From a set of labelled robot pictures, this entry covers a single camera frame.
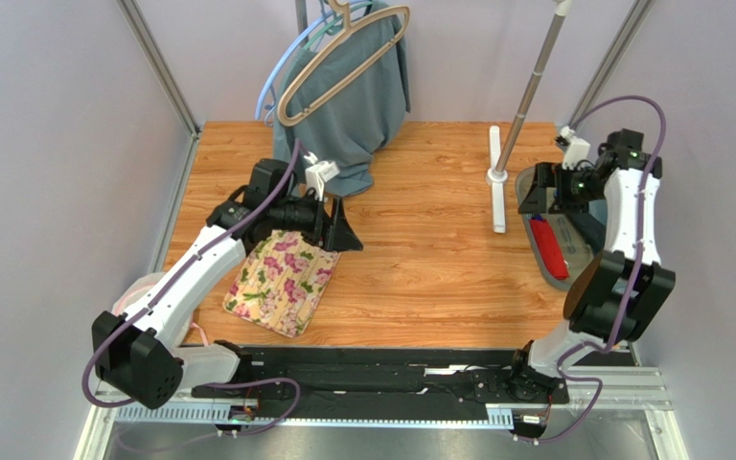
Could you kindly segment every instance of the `red object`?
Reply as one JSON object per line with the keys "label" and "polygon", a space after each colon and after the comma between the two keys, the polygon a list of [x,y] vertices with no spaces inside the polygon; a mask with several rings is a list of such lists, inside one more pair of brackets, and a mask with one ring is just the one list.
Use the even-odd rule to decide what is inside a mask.
{"label": "red object", "polygon": [[556,280],[569,278],[569,270],[566,269],[564,254],[558,245],[558,240],[552,232],[552,227],[546,220],[530,219],[530,228],[533,229],[533,237],[539,247],[540,257],[549,274]]}

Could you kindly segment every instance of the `floral cloth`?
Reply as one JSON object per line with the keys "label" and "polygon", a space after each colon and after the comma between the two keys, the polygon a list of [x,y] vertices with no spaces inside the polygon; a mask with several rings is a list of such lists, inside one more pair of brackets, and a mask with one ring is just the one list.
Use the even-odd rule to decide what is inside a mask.
{"label": "floral cloth", "polygon": [[249,254],[223,308],[296,337],[309,325],[338,259],[338,253],[305,243],[299,233],[276,231]]}

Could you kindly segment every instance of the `white stand base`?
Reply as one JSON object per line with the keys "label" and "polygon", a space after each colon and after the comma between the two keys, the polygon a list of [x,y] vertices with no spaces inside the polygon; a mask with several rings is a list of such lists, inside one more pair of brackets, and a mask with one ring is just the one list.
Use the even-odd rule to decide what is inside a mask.
{"label": "white stand base", "polygon": [[490,169],[487,170],[487,183],[490,185],[490,199],[493,204],[493,231],[507,233],[507,212],[504,188],[507,186],[507,172],[496,172],[495,164],[501,156],[501,133],[498,126],[490,126]]}

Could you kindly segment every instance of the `wooden tabletop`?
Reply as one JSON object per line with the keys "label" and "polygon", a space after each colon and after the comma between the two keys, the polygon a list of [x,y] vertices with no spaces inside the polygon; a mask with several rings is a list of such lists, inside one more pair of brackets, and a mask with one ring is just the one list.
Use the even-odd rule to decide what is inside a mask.
{"label": "wooden tabletop", "polygon": [[[508,124],[502,123],[502,139]],[[344,253],[305,333],[287,338],[225,311],[230,272],[195,313],[210,341],[241,345],[515,348],[561,319],[565,293],[541,277],[518,216],[515,178],[539,161],[560,161],[555,128],[526,124],[510,159],[507,234],[493,233],[487,123],[407,123],[377,152],[376,185],[346,198],[362,252]],[[195,240],[204,220],[271,156],[260,123],[209,123],[166,267]],[[195,331],[188,342],[199,342]]]}

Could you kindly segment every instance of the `blue hanger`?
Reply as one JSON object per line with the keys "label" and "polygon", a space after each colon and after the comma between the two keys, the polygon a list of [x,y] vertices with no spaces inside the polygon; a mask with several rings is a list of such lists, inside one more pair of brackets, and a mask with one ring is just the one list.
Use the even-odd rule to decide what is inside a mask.
{"label": "blue hanger", "polygon": [[[373,4],[374,2],[370,1],[364,1],[364,2],[356,2],[351,5],[351,10],[357,10],[359,8],[366,7],[368,5]],[[258,106],[255,109],[255,120],[261,119],[261,114],[264,110],[267,110],[265,116],[264,116],[264,123],[266,126],[271,127],[274,124],[274,109],[277,105],[277,91],[274,89],[274,81],[277,79],[277,75],[280,73],[281,70],[283,70],[283,67],[286,65],[286,62],[288,61],[288,58],[291,57],[291,55],[294,53],[294,51],[297,49],[297,47],[300,46],[300,43],[303,42],[303,40],[311,35],[314,30],[319,27],[321,24],[326,24],[329,29],[326,32],[329,32],[333,29],[331,25],[327,22],[328,18],[334,15],[333,11],[325,11],[324,14],[317,18],[313,23],[311,23],[306,30],[304,30],[300,35],[297,36],[297,38],[294,39],[293,42],[291,42],[291,45],[288,46],[288,49],[283,54],[282,57],[280,57],[280,60],[277,61],[277,65],[274,67],[274,69],[271,71],[271,74],[269,74],[268,79],[266,79],[264,89],[261,91],[261,95],[258,97]],[[272,103],[265,103],[265,98],[267,95],[271,95]]]}

